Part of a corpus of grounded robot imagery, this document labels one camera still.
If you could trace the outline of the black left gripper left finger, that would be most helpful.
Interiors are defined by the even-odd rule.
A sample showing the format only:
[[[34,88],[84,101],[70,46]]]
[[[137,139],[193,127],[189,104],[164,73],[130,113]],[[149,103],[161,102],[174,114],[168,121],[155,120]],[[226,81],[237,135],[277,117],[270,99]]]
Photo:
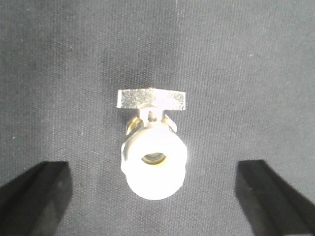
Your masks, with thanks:
[[[55,235],[72,194],[68,162],[38,163],[0,188],[0,234]]]

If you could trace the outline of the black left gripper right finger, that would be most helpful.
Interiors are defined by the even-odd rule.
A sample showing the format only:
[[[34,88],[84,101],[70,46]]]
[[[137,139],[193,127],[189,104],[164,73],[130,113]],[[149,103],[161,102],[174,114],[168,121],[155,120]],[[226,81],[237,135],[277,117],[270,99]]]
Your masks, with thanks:
[[[264,160],[237,164],[235,195],[256,236],[313,236],[315,205]]]

